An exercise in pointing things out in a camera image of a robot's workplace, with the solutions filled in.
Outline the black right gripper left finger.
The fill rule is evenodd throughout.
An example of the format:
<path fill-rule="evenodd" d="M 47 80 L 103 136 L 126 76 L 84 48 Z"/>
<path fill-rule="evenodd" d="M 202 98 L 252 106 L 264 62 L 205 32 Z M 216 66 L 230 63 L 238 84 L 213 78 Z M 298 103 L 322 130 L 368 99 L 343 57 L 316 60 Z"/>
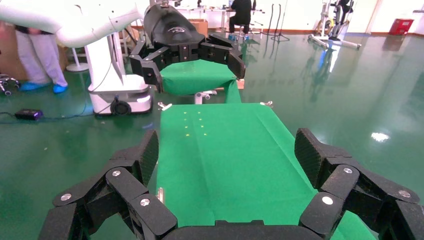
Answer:
<path fill-rule="evenodd" d="M 39 238 L 88 240 L 119 215 L 138 239 L 164 239 L 178 220 L 148 189 L 158 157 L 158 134 L 148 130 L 139 144 L 116 151 L 99 173 L 59 193 Z"/>

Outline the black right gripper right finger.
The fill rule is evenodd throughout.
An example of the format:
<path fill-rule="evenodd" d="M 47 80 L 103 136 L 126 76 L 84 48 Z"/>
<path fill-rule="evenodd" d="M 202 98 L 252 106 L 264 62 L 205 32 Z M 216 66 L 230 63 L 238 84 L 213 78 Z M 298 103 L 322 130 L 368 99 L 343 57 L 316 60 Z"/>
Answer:
<path fill-rule="evenodd" d="M 411 189 L 363 167 L 343 148 L 325 144 L 308 128 L 295 135 L 294 154 L 317 190 L 298 224 L 330 239 L 346 212 L 381 240 L 421 240 L 424 207 Z"/>

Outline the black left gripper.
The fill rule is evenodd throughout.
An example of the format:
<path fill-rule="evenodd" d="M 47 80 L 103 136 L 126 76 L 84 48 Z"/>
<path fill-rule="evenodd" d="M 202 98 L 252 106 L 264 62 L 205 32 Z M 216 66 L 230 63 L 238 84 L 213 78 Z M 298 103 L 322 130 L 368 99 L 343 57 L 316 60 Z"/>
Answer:
<path fill-rule="evenodd" d="M 153 47 L 139 40 L 130 53 L 132 72 L 147 85 L 164 92 L 161 70 L 173 63 L 205 60 L 222 65 L 244 79 L 246 65 L 243 54 L 234 41 L 217 34 L 205 37 L 173 6 L 154 4 L 144 13 L 143 26 Z"/>

